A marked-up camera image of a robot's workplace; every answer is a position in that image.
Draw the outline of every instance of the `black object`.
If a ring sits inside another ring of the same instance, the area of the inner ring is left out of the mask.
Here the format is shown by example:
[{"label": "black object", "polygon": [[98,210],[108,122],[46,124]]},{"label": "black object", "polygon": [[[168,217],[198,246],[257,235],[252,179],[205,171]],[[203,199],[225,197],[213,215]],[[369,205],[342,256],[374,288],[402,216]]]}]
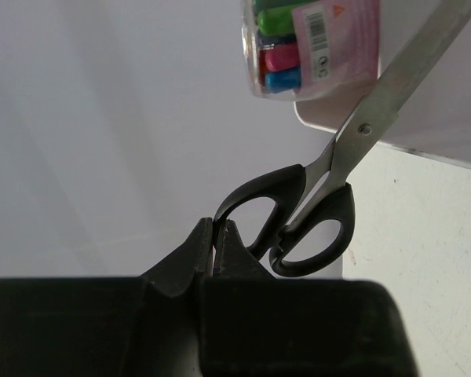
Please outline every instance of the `black object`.
[{"label": "black object", "polygon": [[[298,227],[291,231],[286,227],[286,223],[304,199],[306,184],[307,172],[302,165],[285,167],[248,181],[227,196],[218,208],[214,215],[215,236],[220,225],[225,223],[235,209],[253,199],[269,198],[275,203],[274,209],[257,239],[247,250],[260,260],[268,249],[271,249],[270,265],[280,276],[306,276],[325,268],[341,257],[352,240],[356,218],[352,187],[345,183],[327,195],[313,207]],[[284,261],[315,226],[326,220],[336,220],[341,225],[335,241],[329,247],[303,261]]]},{"label": "black object", "polygon": [[305,189],[305,182],[305,168],[302,165],[293,165],[262,175],[238,187],[227,196],[214,215],[215,237],[219,224],[224,224],[236,208],[253,199],[272,199],[275,203],[272,213],[257,239],[247,248],[257,260],[262,259],[269,248],[280,242],[279,231],[297,207]]},{"label": "black object", "polygon": [[[336,220],[340,223],[337,237],[326,249],[303,261],[284,261],[297,243],[316,225],[326,220]],[[284,229],[279,246],[273,247],[269,255],[272,269],[279,275],[287,277],[305,276],[324,269],[340,258],[347,249],[354,234],[354,224],[354,196],[351,185],[346,183],[344,187],[332,192],[314,207],[297,230],[291,232]]]},{"label": "black object", "polygon": [[415,376],[378,284],[276,280],[225,221],[136,278],[0,280],[0,376]]}]

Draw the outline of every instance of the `plastic container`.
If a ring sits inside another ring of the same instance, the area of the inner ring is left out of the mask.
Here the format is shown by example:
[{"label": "plastic container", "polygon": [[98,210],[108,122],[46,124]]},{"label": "plastic container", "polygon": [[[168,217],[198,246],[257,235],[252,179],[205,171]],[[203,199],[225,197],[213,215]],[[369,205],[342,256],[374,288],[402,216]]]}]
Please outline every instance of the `plastic container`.
[{"label": "plastic container", "polygon": [[378,77],[378,0],[242,0],[243,51],[257,97],[306,101]]}]

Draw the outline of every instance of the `white wall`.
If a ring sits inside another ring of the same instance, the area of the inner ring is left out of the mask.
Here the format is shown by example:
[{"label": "white wall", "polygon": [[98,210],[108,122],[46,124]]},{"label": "white wall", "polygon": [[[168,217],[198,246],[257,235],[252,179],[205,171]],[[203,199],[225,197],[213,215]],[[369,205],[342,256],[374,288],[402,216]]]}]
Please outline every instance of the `white wall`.
[{"label": "white wall", "polygon": [[250,95],[237,1],[0,1],[0,276],[141,273],[328,138]]}]

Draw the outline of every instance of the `red marker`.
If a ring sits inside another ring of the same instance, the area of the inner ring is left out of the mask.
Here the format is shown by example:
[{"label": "red marker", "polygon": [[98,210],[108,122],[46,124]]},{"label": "red marker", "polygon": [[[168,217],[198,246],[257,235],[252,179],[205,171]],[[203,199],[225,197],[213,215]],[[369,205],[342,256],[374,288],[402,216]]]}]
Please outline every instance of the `red marker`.
[{"label": "red marker", "polygon": [[265,50],[264,53],[265,65],[270,72],[284,71],[300,66],[297,43],[275,46],[273,49]]}]

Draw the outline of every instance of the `metal blade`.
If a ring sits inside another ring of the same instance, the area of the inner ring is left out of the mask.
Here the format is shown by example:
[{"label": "metal blade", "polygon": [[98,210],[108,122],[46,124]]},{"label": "metal blade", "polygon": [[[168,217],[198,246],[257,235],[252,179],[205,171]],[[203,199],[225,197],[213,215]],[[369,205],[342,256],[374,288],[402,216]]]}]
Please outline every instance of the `metal blade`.
[{"label": "metal blade", "polygon": [[442,0],[337,132],[330,174],[347,179],[470,18],[471,0]]},{"label": "metal blade", "polygon": [[471,18],[471,0],[444,0],[389,64],[372,91],[398,112]]}]

